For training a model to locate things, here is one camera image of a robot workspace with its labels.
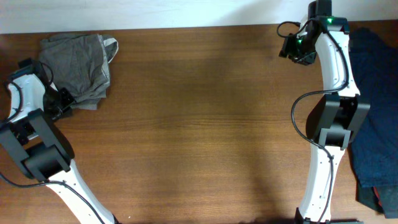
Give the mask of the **grey shorts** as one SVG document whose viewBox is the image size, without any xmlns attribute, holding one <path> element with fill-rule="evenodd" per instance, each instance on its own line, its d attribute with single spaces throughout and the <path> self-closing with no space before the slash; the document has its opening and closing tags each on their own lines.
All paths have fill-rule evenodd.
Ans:
<svg viewBox="0 0 398 224">
<path fill-rule="evenodd" d="M 107 34 L 57 34 L 40 41 L 39 61 L 53 72 L 57 88 L 66 88 L 73 109 L 97 110 L 111 84 L 109 64 L 119 50 Z"/>
</svg>

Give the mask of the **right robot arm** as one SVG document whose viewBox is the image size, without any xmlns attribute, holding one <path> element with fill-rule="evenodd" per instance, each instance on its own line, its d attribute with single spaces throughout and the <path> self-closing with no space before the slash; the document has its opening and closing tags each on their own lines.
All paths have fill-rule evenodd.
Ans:
<svg viewBox="0 0 398 224">
<path fill-rule="evenodd" d="M 308 14 L 284 35 L 280 57 L 311 65 L 319 59 L 323 88 L 320 101 L 299 135 L 311 145 L 310 170 L 295 223 L 331 223 L 331 196 L 336 173 L 349 144 L 357 135 L 370 104 L 362 99 L 349 59 L 349 25 L 332 14 L 331 1 L 315 0 Z"/>
</svg>

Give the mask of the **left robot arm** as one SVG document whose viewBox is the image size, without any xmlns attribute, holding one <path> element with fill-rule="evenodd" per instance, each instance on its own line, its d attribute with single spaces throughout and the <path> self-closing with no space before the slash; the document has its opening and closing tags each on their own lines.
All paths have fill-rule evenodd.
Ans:
<svg viewBox="0 0 398 224">
<path fill-rule="evenodd" d="M 34 187 L 56 193 L 80 223 L 117 223 L 80 175 L 72 145 L 55 122 L 72 113 L 75 99 L 54 83 L 43 62 L 18 63 L 4 86 L 11 96 L 9 116 L 1 121 L 1 146 Z"/>
</svg>

